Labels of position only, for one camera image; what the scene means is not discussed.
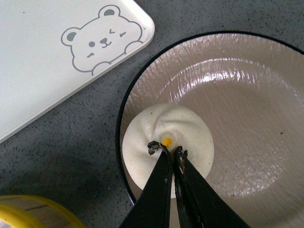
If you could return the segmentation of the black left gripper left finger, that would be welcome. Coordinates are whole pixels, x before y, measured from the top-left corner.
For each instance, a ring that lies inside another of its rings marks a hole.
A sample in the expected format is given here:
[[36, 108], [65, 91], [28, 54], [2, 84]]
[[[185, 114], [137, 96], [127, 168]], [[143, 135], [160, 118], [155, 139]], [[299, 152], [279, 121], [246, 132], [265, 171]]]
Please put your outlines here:
[[148, 153], [161, 154], [146, 185], [121, 228], [168, 228], [170, 226], [172, 161], [167, 148], [156, 141], [148, 143]]

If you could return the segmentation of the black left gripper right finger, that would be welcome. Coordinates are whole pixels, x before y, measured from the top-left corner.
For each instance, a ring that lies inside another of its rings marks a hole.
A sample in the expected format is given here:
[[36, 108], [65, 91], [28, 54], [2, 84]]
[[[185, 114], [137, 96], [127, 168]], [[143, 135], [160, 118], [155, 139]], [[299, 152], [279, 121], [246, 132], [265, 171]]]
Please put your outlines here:
[[174, 152], [174, 182], [181, 228], [248, 228], [212, 189], [181, 146]]

